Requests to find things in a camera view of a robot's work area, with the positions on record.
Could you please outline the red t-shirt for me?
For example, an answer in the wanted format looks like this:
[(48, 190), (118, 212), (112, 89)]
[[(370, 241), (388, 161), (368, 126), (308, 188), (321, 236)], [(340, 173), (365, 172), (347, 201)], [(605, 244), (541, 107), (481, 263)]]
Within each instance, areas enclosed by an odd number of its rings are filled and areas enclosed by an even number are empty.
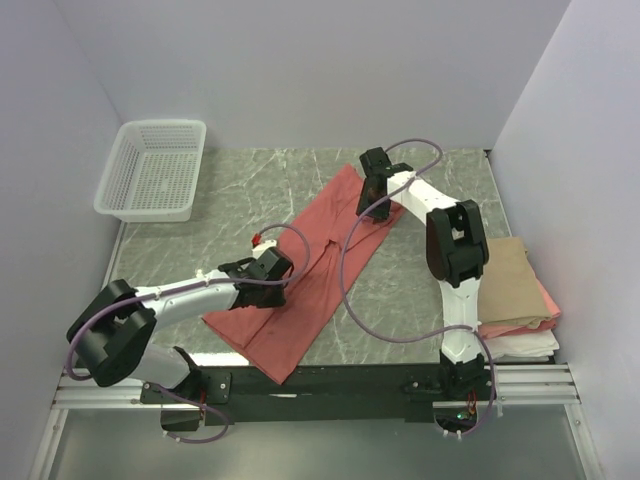
[(283, 383), (342, 302), (339, 259), (357, 219), (363, 180), (346, 165), (293, 221), (310, 245), (310, 262), (285, 289), (279, 308), (211, 312), (204, 323), (271, 380)]

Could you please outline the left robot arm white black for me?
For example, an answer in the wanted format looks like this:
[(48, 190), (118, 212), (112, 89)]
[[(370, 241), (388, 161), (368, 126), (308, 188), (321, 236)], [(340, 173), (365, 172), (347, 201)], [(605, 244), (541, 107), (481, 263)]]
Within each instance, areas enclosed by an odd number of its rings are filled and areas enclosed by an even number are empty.
[(257, 258), (225, 263), (196, 277), (156, 287), (110, 282), (66, 334), (65, 370), (76, 381), (110, 387), (127, 378), (158, 384), (176, 401), (193, 399), (198, 367), (181, 348), (150, 343), (156, 328), (209, 312), (285, 304), (293, 262), (275, 247)]

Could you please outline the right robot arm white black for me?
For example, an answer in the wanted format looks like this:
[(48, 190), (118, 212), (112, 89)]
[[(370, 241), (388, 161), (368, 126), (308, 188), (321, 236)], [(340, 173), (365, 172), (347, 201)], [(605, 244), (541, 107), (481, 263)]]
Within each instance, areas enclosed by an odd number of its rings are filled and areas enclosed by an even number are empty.
[(479, 289), (489, 260), (480, 208), (440, 192), (409, 165), (392, 163), (381, 147), (359, 160), (364, 183), (356, 214), (385, 221), (396, 202), (425, 226), (427, 266), (442, 296), (439, 387), (460, 399), (489, 380), (477, 337)]

